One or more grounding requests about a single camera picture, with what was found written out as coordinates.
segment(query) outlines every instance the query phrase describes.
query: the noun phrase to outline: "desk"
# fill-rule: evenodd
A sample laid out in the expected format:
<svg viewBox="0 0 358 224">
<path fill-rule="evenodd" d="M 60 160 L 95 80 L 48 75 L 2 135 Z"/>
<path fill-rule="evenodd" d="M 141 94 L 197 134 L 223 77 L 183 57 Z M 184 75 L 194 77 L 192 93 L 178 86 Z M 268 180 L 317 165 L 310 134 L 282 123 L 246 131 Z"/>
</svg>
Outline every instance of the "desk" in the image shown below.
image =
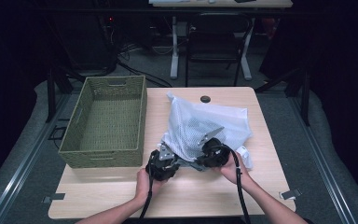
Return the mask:
<svg viewBox="0 0 358 224">
<path fill-rule="evenodd" d="M 208 95 L 210 104 L 248 108 L 249 125 L 254 133 L 245 142 L 251 153 L 254 170 L 252 178 L 269 194 L 292 210 L 291 200 L 280 199 L 279 192 L 289 190 L 275 147 L 269 135 L 260 105 L 253 89 L 236 88 L 149 88 L 145 124 L 144 167 L 151 151 L 168 127 L 171 109 L 166 93 L 198 103 L 202 95 Z M 96 214 L 131 199 L 135 192 L 136 173 L 140 167 L 72 169 L 66 166 L 56 193 L 64 193 L 63 200 L 54 200 L 49 208 L 51 218 L 83 218 Z M 244 200 L 250 215 L 263 211 L 244 192 Z M 132 217 L 139 217 L 141 211 Z M 212 171 L 198 172 L 181 167 L 153 197 L 146 217 L 221 217 L 241 216 L 241 204 L 235 185 Z"/>
<path fill-rule="evenodd" d="M 256 0 L 253 2 L 246 3 L 237 3 L 234 0 L 216 0 L 215 3 L 210 4 L 208 0 L 190 0 L 188 2 L 179 2 L 179 3 L 154 3 L 154 7 L 279 7 L 286 8 L 292 6 L 291 0 Z M 246 80 L 252 80 L 251 71 L 249 69 L 248 61 L 246 60 L 246 53 L 248 50 L 249 42 L 251 40 L 253 29 L 250 34 L 246 37 L 245 48 L 243 49 L 243 54 L 241 58 L 241 67 L 243 76 Z M 178 70 L 178 51 L 177 51 L 177 33 L 176 33 L 176 18 L 172 18 L 172 39 L 173 39 L 173 47 L 172 47 L 172 63 L 171 63 L 171 75 L 172 79 L 177 78 L 177 70 Z"/>
</svg>

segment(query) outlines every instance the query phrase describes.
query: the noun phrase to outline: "wrist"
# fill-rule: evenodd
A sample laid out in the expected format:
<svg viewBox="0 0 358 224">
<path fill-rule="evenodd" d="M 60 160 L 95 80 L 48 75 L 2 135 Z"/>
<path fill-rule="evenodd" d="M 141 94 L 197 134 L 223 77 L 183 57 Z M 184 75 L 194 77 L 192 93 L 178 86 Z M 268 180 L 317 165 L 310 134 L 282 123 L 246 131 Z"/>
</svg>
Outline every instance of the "wrist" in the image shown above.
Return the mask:
<svg viewBox="0 0 358 224">
<path fill-rule="evenodd" d="M 258 185 L 250 176 L 243 175 L 241 177 L 241 187 L 249 193 L 250 190 L 257 188 Z"/>
<path fill-rule="evenodd" d="M 143 206 L 145 206 L 146 198 L 147 198 L 147 197 L 135 196 L 135 197 L 132 199 L 132 202 L 134 203 L 134 205 L 135 205 L 136 207 L 138 207 L 138 209 L 140 209 L 140 208 L 142 208 Z"/>
</svg>

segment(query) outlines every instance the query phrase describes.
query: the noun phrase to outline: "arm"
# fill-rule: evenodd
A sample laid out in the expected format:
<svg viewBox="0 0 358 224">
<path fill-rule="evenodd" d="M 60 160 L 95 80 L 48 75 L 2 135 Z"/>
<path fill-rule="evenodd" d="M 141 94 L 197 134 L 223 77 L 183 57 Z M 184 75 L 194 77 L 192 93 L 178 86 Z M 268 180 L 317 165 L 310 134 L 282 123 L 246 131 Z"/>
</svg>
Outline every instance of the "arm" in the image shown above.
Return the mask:
<svg viewBox="0 0 358 224">
<path fill-rule="evenodd" d="M 153 194 L 157 194 L 160 187 L 166 182 L 167 181 L 153 181 Z M 87 217 L 77 223 L 122 223 L 124 220 L 126 220 L 128 217 L 130 217 L 132 214 L 134 214 L 136 211 L 138 211 L 144 206 L 148 191 L 149 175 L 145 169 L 141 169 L 137 175 L 136 192 L 133 199 L 117 207 L 105 210 L 91 217 Z"/>
<path fill-rule="evenodd" d="M 241 186 L 242 188 L 255 199 L 261 209 L 264 211 L 268 219 L 275 224 L 278 223 L 307 223 L 302 217 L 290 210 L 284 204 L 277 201 L 275 198 L 265 192 L 248 174 L 243 165 L 241 156 L 237 153 L 241 165 Z M 237 184 L 235 163 L 232 155 L 226 165 L 214 168 L 215 171 L 220 172 L 225 178 L 234 184 Z"/>
</svg>

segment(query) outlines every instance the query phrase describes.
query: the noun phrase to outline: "person's right hand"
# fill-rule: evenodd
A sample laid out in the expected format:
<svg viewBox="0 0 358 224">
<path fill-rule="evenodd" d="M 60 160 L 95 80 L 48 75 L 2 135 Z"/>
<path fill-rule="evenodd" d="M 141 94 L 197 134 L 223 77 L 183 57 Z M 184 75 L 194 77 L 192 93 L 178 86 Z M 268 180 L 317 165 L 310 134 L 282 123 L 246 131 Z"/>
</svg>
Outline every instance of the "person's right hand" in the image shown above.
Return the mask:
<svg viewBox="0 0 358 224">
<path fill-rule="evenodd" d="M 238 162 L 241 167 L 241 182 L 242 184 L 246 184 L 244 181 L 250 178 L 249 173 L 243 164 L 242 157 L 238 152 L 235 152 L 238 157 Z M 235 165 L 234 157 L 232 154 L 229 155 L 228 162 L 221 167 L 213 168 L 216 172 L 221 173 L 227 180 L 229 180 L 233 184 L 237 184 L 237 166 Z"/>
</svg>

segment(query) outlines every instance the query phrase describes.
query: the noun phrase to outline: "person's left hand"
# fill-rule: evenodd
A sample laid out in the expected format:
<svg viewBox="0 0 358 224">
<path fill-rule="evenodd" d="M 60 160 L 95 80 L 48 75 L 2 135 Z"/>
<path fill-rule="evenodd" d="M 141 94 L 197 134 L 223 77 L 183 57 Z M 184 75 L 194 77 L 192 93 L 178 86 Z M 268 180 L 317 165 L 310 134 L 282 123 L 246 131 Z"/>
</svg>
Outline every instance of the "person's left hand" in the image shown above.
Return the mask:
<svg viewBox="0 0 358 224">
<path fill-rule="evenodd" d="M 145 201 L 147 198 L 147 193 L 149 192 L 149 174 L 146 172 L 145 168 L 142 168 L 138 171 L 137 179 L 136 179 L 136 192 L 135 199 Z M 158 194 L 159 189 L 167 183 L 168 180 L 157 181 L 153 180 L 153 195 Z"/>
</svg>

